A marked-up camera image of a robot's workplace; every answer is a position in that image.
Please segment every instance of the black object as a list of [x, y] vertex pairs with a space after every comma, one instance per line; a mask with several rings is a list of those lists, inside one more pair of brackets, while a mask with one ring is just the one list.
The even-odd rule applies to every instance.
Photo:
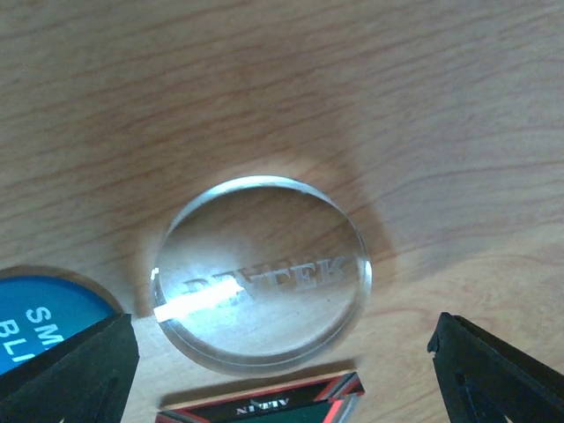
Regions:
[[564, 422], [564, 376], [463, 317], [442, 313], [427, 350], [450, 421]]
[[113, 315], [0, 376], [1, 423], [119, 423], [139, 354]]

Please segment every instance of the wood grain surface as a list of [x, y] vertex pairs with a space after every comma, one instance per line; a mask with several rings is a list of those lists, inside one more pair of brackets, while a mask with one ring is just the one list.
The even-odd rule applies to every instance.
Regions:
[[135, 314], [123, 421], [238, 381], [178, 352], [149, 274], [191, 198], [247, 174], [350, 213], [372, 298], [339, 347], [353, 421], [445, 422], [426, 353], [460, 314], [564, 372], [560, 0], [3, 0], [0, 265], [98, 281]]

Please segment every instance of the glass disc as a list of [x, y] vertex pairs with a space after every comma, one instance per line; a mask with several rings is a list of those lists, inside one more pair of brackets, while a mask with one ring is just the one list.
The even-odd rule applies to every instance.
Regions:
[[250, 176], [181, 211], [151, 279], [154, 314], [183, 353], [214, 370], [268, 374], [341, 339], [372, 273], [356, 227], [321, 191]]

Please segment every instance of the clear disc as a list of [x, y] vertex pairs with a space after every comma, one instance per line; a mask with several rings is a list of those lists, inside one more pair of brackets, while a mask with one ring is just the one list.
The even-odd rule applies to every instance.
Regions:
[[357, 229], [327, 196], [250, 176], [182, 210], [151, 278], [154, 314], [183, 353], [219, 371], [268, 374], [341, 339], [372, 274]]

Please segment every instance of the blue disc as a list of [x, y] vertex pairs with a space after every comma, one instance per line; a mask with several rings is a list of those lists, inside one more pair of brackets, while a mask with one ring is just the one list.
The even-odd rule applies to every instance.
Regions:
[[0, 375], [114, 313], [98, 295], [65, 279], [0, 279]]

